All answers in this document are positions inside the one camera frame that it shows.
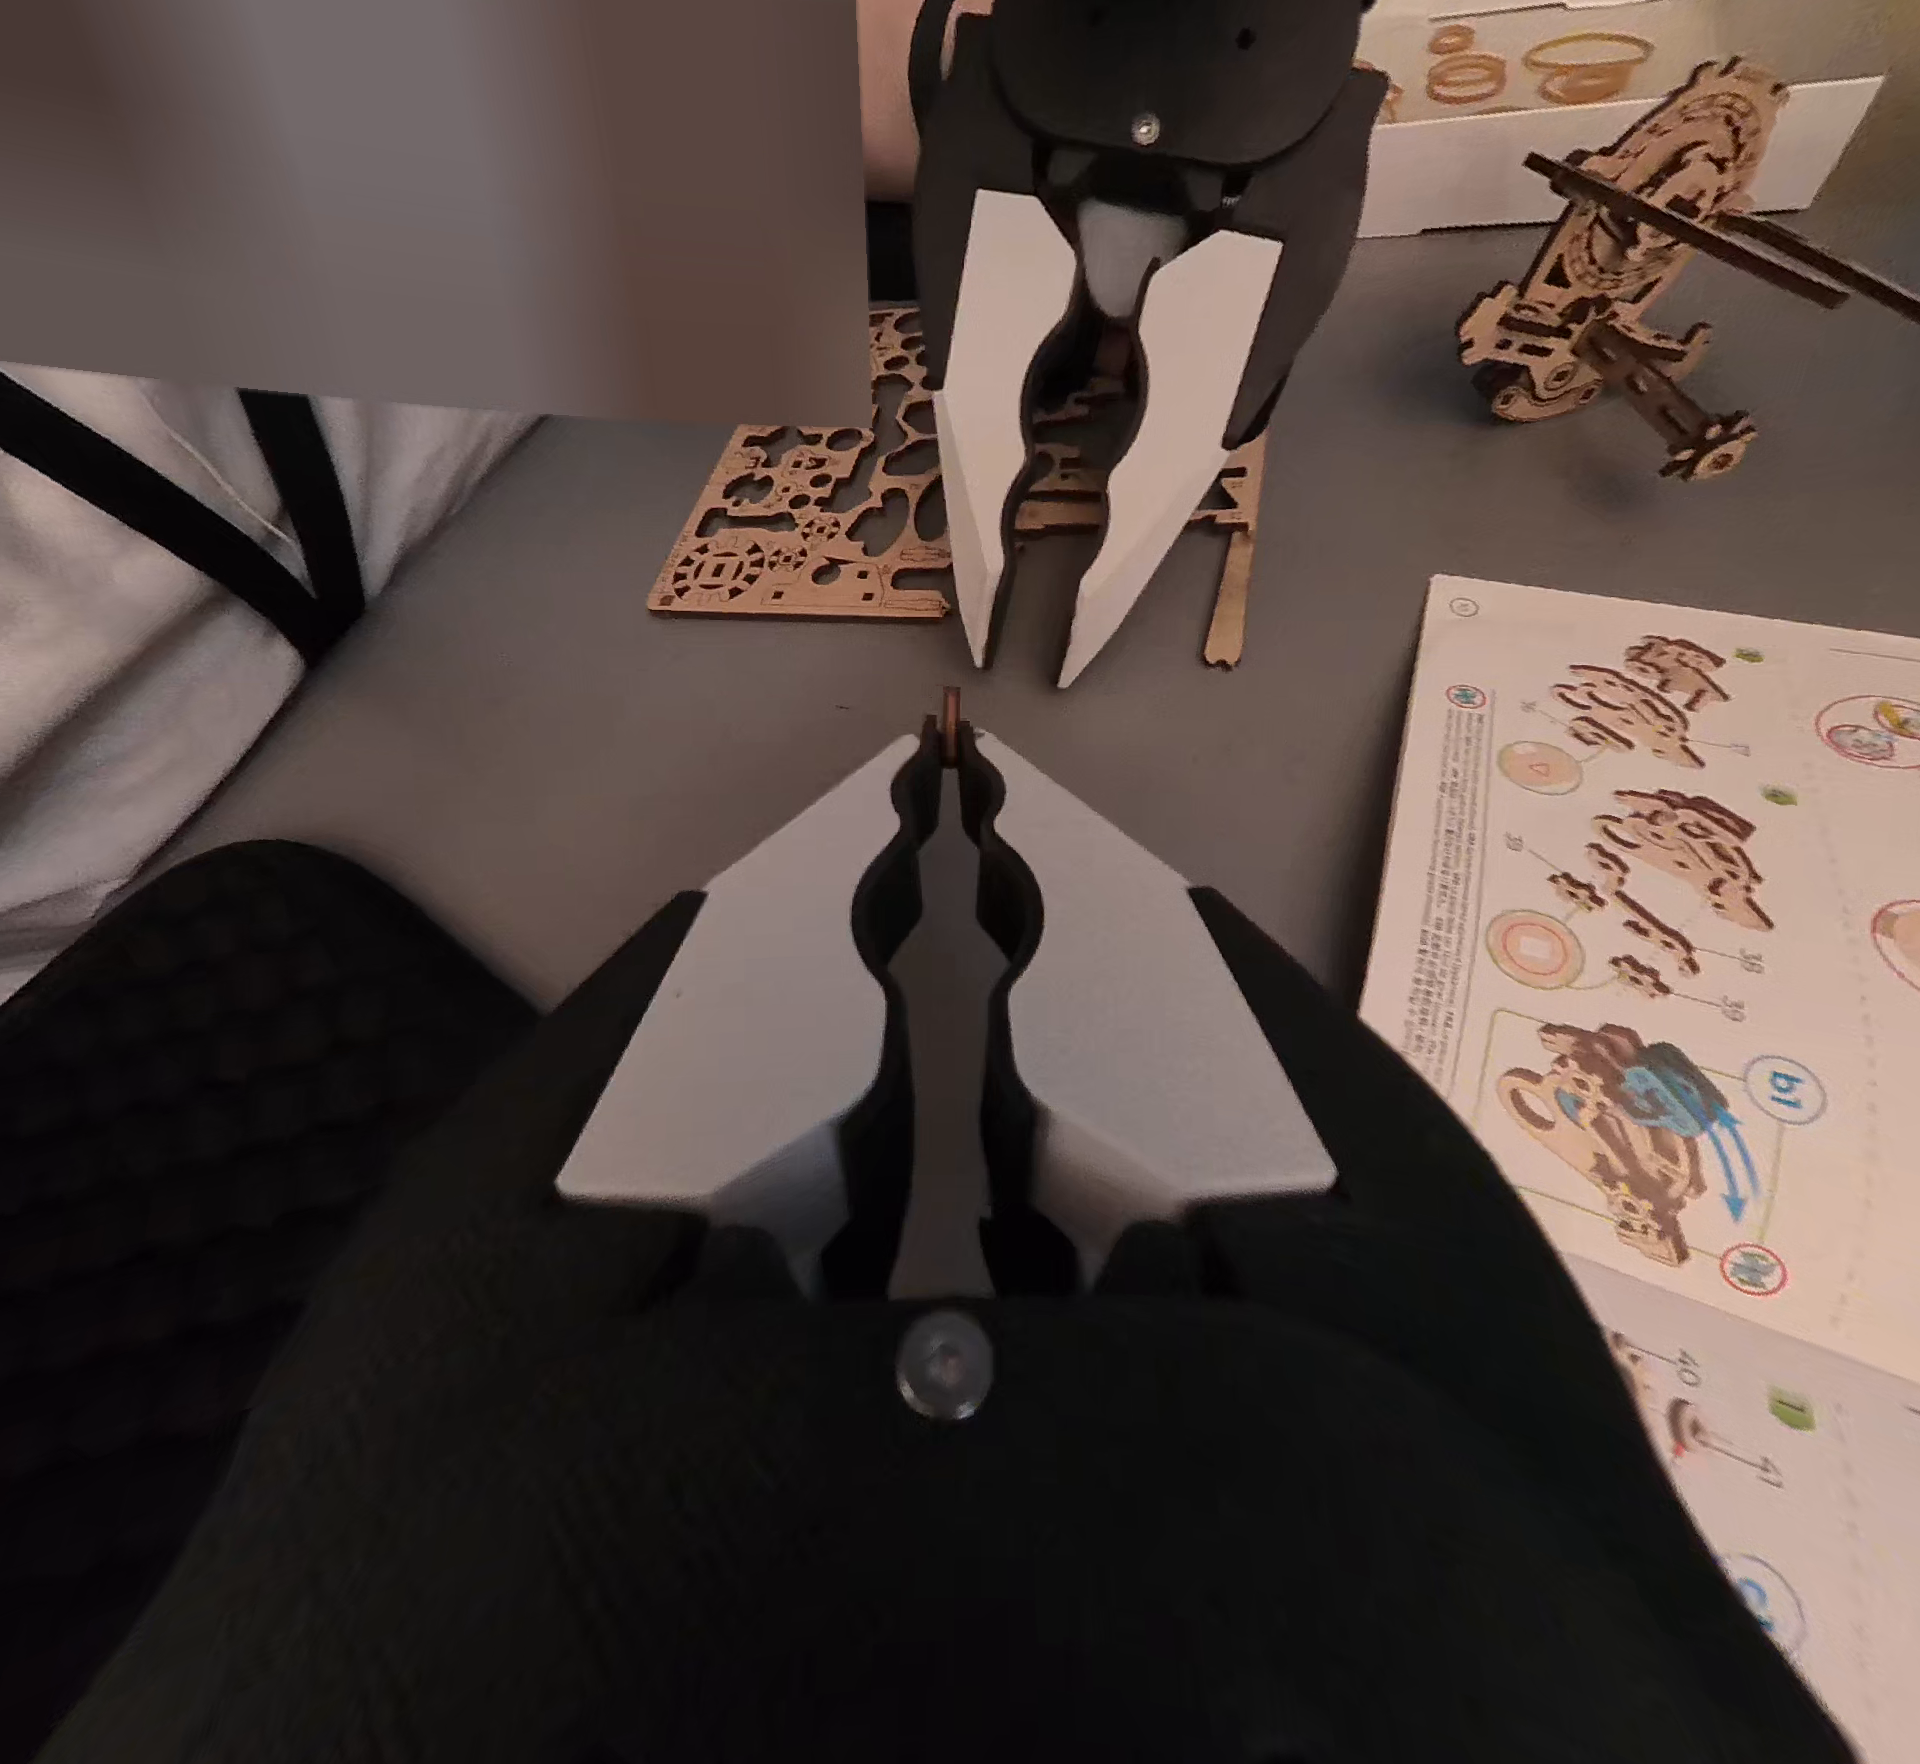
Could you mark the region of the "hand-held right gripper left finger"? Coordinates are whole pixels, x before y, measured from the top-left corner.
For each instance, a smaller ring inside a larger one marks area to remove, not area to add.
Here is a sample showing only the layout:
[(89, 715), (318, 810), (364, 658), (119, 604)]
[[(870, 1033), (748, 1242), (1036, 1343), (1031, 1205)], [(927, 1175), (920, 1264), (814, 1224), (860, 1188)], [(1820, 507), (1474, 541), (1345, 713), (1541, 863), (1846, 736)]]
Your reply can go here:
[(890, 1292), (916, 1112), (894, 964), (943, 790), (945, 738), (898, 741), (702, 889), (562, 1200), (760, 1232), (807, 1292)]

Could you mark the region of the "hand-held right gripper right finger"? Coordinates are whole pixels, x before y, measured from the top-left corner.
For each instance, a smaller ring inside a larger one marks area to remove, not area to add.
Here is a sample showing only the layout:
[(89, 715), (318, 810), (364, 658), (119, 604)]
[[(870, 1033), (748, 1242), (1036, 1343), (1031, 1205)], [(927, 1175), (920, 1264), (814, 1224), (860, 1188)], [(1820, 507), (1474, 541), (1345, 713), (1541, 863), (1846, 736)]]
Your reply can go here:
[(980, 1082), (980, 1250), (1070, 1294), (1140, 1224), (1317, 1198), (1336, 1163), (1188, 879), (1011, 745), (962, 729), (974, 915), (1002, 956)]

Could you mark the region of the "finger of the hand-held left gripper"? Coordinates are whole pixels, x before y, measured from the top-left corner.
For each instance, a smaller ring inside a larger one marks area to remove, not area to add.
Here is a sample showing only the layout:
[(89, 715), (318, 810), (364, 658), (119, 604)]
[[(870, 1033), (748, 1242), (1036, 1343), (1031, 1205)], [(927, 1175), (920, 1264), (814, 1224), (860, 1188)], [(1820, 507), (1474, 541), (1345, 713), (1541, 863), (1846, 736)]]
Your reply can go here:
[(1072, 317), (1080, 270), (1070, 236), (1035, 196), (974, 194), (934, 417), (957, 610), (978, 671), (993, 663), (1008, 585), (1006, 517), (1031, 458), (1031, 379)]
[(1143, 285), (1141, 407), (1107, 473), (1106, 528), (1084, 573), (1061, 689), (1110, 643), (1227, 458), (1227, 432), (1285, 246), (1217, 232)]

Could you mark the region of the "person's left forearm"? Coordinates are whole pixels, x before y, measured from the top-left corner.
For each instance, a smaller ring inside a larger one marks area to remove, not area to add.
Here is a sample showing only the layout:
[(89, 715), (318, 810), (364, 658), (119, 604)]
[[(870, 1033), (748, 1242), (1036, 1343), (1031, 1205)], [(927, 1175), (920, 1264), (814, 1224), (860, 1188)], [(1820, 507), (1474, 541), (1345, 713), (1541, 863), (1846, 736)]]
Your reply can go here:
[(908, 59), (923, 0), (853, 0), (863, 188), (871, 202), (906, 203), (917, 167)]

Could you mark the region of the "laser-cut wooden parts sheet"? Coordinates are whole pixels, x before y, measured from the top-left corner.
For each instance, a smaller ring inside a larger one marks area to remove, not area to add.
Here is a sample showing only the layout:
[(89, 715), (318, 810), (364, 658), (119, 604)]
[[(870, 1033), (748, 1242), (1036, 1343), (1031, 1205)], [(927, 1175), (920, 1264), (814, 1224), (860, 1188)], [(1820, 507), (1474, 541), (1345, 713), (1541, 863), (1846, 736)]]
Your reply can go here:
[[(660, 569), (648, 608), (665, 618), (941, 623), (957, 611), (948, 517), (916, 305), (870, 310), (866, 426), (739, 426)], [(1123, 386), (1092, 378), (1042, 411), (1017, 549), (1098, 534), (1111, 421)], [(1224, 541), (1203, 643), (1238, 666), (1260, 526), (1267, 439), (1230, 453), (1188, 530)]]

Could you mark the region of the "wooden model assembly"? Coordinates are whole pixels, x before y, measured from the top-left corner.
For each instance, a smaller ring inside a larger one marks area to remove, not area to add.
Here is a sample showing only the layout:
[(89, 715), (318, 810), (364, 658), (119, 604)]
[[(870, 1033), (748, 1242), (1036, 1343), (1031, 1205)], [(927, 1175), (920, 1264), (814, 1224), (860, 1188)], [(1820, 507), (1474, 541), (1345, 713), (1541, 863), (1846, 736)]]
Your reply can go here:
[(1742, 56), (1711, 60), (1603, 149), (1530, 154), (1524, 167), (1564, 200), (1527, 272), (1485, 291), (1455, 343), (1491, 413), (1535, 426), (1619, 397), (1665, 442), (1665, 477), (1733, 471), (1756, 426), (1685, 392), (1712, 338), (1680, 336), (1648, 313), (1698, 259), (1837, 310), (1860, 296), (1908, 323), (1914, 291), (1758, 213), (1753, 196), (1790, 86)]

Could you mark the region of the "white cardboard box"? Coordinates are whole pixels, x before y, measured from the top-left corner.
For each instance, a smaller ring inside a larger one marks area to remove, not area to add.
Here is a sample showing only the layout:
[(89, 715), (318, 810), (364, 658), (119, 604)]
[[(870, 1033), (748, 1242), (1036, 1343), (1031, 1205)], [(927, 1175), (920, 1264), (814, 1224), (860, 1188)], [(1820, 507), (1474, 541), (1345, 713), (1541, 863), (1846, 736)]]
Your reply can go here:
[(1885, 74), (1860, 0), (1380, 0), (1359, 56), (1388, 79), (1365, 238), (1547, 222), (1527, 156), (1602, 149), (1726, 56), (1790, 86), (1753, 196), (1801, 212)]

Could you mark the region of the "illustrated instruction booklet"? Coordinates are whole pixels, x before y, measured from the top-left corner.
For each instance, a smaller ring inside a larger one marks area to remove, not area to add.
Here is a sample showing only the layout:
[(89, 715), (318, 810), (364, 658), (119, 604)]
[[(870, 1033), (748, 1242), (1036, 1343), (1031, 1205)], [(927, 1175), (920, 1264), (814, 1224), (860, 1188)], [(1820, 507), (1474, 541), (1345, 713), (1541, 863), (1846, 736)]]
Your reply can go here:
[(1362, 994), (1860, 1761), (1919, 1756), (1916, 699), (1914, 637), (1432, 577)]

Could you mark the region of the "black wrist rest pad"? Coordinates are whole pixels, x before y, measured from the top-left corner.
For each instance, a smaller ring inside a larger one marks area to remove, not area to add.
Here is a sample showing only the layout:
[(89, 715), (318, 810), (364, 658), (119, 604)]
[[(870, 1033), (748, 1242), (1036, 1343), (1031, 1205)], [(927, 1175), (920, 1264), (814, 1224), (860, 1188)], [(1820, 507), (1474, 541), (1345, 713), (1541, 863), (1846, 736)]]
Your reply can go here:
[(154, 878), (4, 1006), (6, 1763), (166, 1583), (398, 1153), (534, 1019), (291, 840)]

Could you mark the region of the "person in white shirt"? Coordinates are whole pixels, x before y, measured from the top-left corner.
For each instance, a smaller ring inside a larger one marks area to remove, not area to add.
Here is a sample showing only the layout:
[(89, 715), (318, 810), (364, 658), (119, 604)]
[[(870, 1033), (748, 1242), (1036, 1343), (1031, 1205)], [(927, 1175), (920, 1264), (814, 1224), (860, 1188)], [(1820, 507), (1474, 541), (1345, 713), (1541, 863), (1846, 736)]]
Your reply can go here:
[(21, 363), (2, 406), (12, 998), (538, 420)]

